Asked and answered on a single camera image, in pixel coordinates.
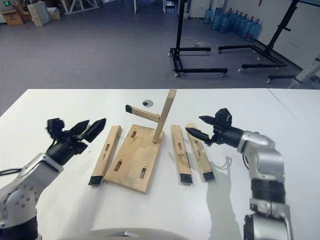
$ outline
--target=tiled floor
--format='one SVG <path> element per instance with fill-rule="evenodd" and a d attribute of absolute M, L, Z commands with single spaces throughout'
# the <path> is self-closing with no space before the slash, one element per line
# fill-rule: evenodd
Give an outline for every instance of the tiled floor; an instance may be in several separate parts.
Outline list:
<path fill-rule="evenodd" d="M 243 63 L 258 63 L 251 51 L 217 53 L 219 45 L 242 44 L 234 33 L 210 30 L 202 20 L 185 20 L 182 47 L 196 41 L 212 47 L 209 56 L 183 56 L 184 67 L 225 68 L 228 74 L 173 75 L 169 48 L 175 46 L 177 9 L 162 4 L 120 0 L 101 8 L 61 16 L 44 27 L 0 24 L 0 114 L 27 89 L 285 88 L 289 80 L 266 84 L 269 74 L 299 72 L 290 65 L 237 73 Z"/>

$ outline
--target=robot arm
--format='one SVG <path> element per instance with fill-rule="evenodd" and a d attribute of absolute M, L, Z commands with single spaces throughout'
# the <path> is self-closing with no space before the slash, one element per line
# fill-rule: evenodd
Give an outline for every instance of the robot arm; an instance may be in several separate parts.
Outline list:
<path fill-rule="evenodd" d="M 56 179 L 74 155 L 81 154 L 104 129 L 106 119 L 77 123 L 72 129 L 62 131 L 64 123 L 55 118 L 47 122 L 53 138 L 46 153 L 40 153 L 25 165 L 11 183 L 0 189 L 0 239 L 40 240 L 36 204 L 42 191 Z"/>
<path fill-rule="evenodd" d="M 209 146 L 216 143 L 237 148 L 247 161 L 252 190 L 249 206 L 254 213 L 245 216 L 244 239 L 293 240 L 290 208 L 285 200 L 284 161 L 275 142 L 258 132 L 232 127 L 232 116 L 226 108 L 215 117 L 200 119 L 213 125 L 212 138 L 195 128 L 186 128 L 188 133 Z"/>

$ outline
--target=wooden post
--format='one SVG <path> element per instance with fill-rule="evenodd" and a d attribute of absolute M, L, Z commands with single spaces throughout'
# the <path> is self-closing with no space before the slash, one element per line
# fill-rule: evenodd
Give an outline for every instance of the wooden post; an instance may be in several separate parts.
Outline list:
<path fill-rule="evenodd" d="M 112 155 L 116 150 L 117 140 L 121 133 L 121 126 L 112 126 L 108 134 L 108 137 L 105 140 L 103 148 L 101 150 L 100 156 L 94 170 L 92 172 L 89 185 L 99 185 L 101 179 L 105 176 L 109 162 L 112 159 Z"/>
<path fill-rule="evenodd" d="M 194 123 L 189 123 L 185 127 L 196 128 L 196 125 Z M 190 135 L 187 131 L 186 134 L 189 137 L 193 154 L 195 156 L 196 162 L 198 163 L 198 167 L 202 172 L 204 180 L 207 182 L 211 179 L 215 179 L 214 171 L 212 170 L 212 167 L 210 165 L 209 159 L 207 157 L 206 151 L 204 149 L 204 146 L 202 145 L 201 140 Z"/>
<path fill-rule="evenodd" d="M 174 102 L 175 96 L 177 93 L 177 89 L 170 89 L 168 96 L 166 97 L 163 109 L 162 109 L 162 113 L 158 122 L 158 126 L 156 127 L 155 133 L 154 133 L 154 137 L 152 142 L 153 143 L 157 143 L 159 140 L 159 136 L 161 134 L 162 129 L 164 128 L 167 116 L 169 114 L 170 108 L 172 103 Z"/>
<path fill-rule="evenodd" d="M 171 134 L 173 139 L 173 150 L 176 159 L 176 165 L 180 175 L 180 182 L 184 184 L 192 184 L 189 160 L 180 126 L 171 125 Z"/>
<path fill-rule="evenodd" d="M 139 117 L 154 121 L 156 123 L 158 123 L 159 119 L 160 119 L 160 116 L 157 114 L 154 114 L 152 112 L 145 111 L 145 110 L 142 110 L 142 109 L 136 108 L 134 106 L 130 106 L 130 105 L 125 105 L 125 111 L 127 113 L 137 115 Z"/>

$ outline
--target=black metal stand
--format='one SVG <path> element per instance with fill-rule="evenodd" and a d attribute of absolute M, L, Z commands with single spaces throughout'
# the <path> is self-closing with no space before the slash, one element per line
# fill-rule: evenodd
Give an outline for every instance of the black metal stand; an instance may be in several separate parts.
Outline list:
<path fill-rule="evenodd" d="M 277 59 L 276 57 L 271 55 L 271 52 L 274 48 L 274 45 L 282 32 L 282 30 L 291 31 L 291 29 L 287 28 L 287 25 L 293 16 L 295 10 L 297 9 L 297 4 L 299 0 L 292 0 L 292 3 L 288 10 L 286 11 L 280 25 L 273 35 L 269 44 L 265 47 L 265 49 L 261 49 L 255 45 L 235 45 L 235 46 L 219 46 L 219 53 L 221 50 L 225 49 L 252 49 L 253 53 L 258 53 L 261 56 L 257 58 L 257 60 L 261 60 L 261 57 L 265 57 L 266 59 L 270 60 L 272 64 L 242 64 L 241 68 L 239 68 L 238 73 L 242 73 L 244 69 L 256 69 L 256 68 L 279 68 L 279 67 L 286 67 L 287 64 L 282 62 L 281 60 Z"/>
<path fill-rule="evenodd" d="M 193 52 L 193 51 L 205 51 L 210 52 L 211 47 L 180 47 L 181 43 L 181 33 L 182 33 L 182 24 L 184 21 L 184 9 L 185 2 L 188 0 L 181 0 L 179 7 L 179 23 L 178 31 L 176 36 L 176 45 L 175 48 L 170 48 L 168 56 L 172 58 L 174 65 L 174 76 L 178 77 L 179 73 L 221 73 L 223 77 L 227 72 L 227 68 L 184 68 L 180 59 L 180 52 Z"/>
<path fill-rule="evenodd" d="M 296 75 L 269 75 L 267 84 L 270 84 L 273 79 L 293 79 Z"/>

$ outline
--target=wooden base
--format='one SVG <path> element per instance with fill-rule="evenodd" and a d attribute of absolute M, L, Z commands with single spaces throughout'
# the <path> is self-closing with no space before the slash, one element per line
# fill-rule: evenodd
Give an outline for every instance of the wooden base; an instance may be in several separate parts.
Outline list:
<path fill-rule="evenodd" d="M 156 130 L 133 124 L 104 179 L 145 194 L 164 138 L 162 131 L 153 143 Z"/>

